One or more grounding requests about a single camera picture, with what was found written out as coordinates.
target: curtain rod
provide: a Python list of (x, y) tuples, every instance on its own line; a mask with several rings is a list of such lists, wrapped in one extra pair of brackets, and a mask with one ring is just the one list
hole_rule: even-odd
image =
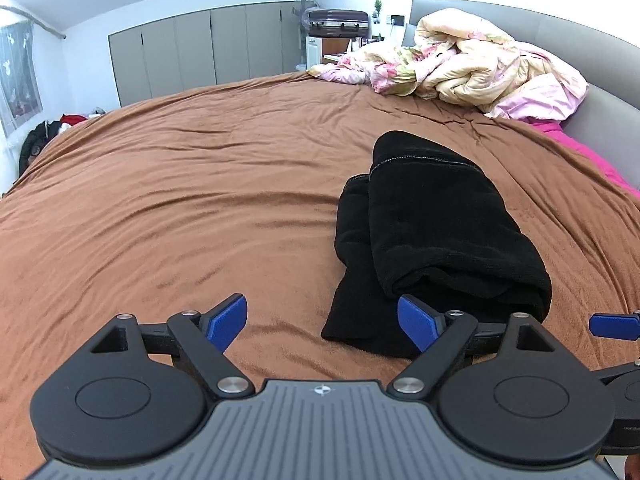
[(60, 32), (56, 31), (54, 28), (49, 27), (49, 25), (45, 25), (38, 18), (28, 13), (26, 10), (22, 10), (22, 9), (19, 9), (18, 7), (12, 7), (8, 5), (0, 5), (0, 9), (8, 10), (9, 12), (12, 12), (14, 14), (19, 14), (20, 16), (24, 16), (28, 20), (31, 20), (36, 25), (41, 26), (44, 30), (46, 30), (47, 32), (50, 32), (51, 34), (53, 34), (57, 38), (60, 38), (61, 40), (64, 40), (66, 38), (64, 34), (61, 34)]

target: black folded pants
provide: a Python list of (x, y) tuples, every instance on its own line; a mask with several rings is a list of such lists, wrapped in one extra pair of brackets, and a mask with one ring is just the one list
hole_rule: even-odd
[(406, 132), (381, 136), (370, 173), (347, 181), (335, 251), (346, 271), (322, 337), (366, 351), (418, 353), (398, 324), (402, 294), (485, 322), (548, 314), (542, 259), (494, 184), (465, 157)]

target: bed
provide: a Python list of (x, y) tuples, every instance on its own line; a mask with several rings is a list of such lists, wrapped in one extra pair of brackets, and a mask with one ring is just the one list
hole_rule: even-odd
[[(404, 38), (445, 7), (546, 48), (592, 84), (565, 131), (640, 186), (640, 49), (572, 22), (479, 2), (414, 0)], [(552, 279), (545, 321), (591, 368), (635, 342), (595, 340), (593, 312), (640, 308), (640, 201), (526, 124), (305, 73), (131, 105), (56, 138), (0, 201), (0, 477), (42, 462), (29, 421), (39, 384), (121, 312), (163, 322), (233, 292), (248, 325), (227, 355), (266, 377), (388, 381), (403, 360), (323, 340), (344, 273), (333, 241), (345, 181), (375, 140), (405, 130), (473, 160)]]

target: wall socket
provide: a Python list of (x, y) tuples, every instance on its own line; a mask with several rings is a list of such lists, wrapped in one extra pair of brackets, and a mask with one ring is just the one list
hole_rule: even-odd
[(386, 24), (391, 25), (393, 21), (394, 25), (398, 27), (404, 27), (404, 16), (402, 14), (392, 14), (386, 17)]

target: gray ribbed plate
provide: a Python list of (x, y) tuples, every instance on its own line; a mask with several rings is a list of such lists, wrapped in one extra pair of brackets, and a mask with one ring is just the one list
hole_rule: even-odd
[(151, 462), (88, 470), (52, 461), (34, 480), (607, 480), (594, 461), (519, 471), (484, 462), (440, 429), (425, 404), (367, 382), (269, 381), (227, 400), (184, 446)]

